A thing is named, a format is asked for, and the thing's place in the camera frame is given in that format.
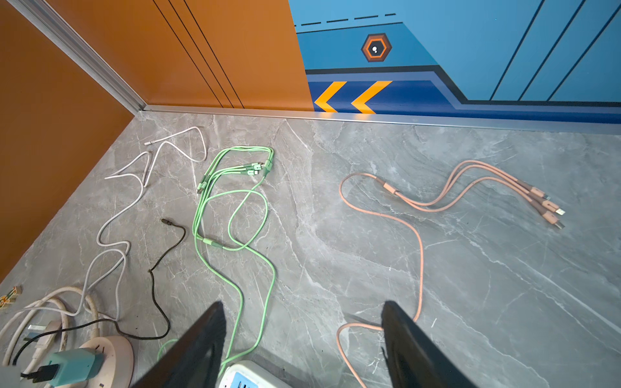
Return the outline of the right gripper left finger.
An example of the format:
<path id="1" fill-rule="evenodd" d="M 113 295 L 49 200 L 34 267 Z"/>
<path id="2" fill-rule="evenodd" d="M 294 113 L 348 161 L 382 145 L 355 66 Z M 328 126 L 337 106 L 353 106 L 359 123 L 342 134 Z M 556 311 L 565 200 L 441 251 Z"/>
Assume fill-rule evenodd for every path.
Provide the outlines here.
<path id="1" fill-rule="evenodd" d="M 215 387 L 226 339 L 222 302 L 214 302 L 135 387 Z"/>

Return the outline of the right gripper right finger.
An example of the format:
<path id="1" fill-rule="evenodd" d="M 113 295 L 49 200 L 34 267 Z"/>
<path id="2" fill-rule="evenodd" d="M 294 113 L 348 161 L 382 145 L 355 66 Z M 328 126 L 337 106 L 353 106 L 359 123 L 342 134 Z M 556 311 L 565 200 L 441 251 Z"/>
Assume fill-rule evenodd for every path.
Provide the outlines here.
<path id="1" fill-rule="evenodd" d="M 475 386 L 394 301 L 384 303 L 382 328 L 394 387 Z"/>

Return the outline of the teal charger with white cable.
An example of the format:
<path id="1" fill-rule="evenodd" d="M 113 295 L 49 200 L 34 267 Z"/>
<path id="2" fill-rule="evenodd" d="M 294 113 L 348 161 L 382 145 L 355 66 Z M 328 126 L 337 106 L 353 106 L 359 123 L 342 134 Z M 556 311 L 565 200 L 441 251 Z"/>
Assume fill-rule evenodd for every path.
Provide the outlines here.
<path id="1" fill-rule="evenodd" d="M 50 386 L 58 387 L 82 383 L 94 378 L 104 363 L 104 355 L 95 349 L 71 349 L 56 352 L 48 357 L 45 366 L 56 365 L 55 375 L 49 380 Z"/>

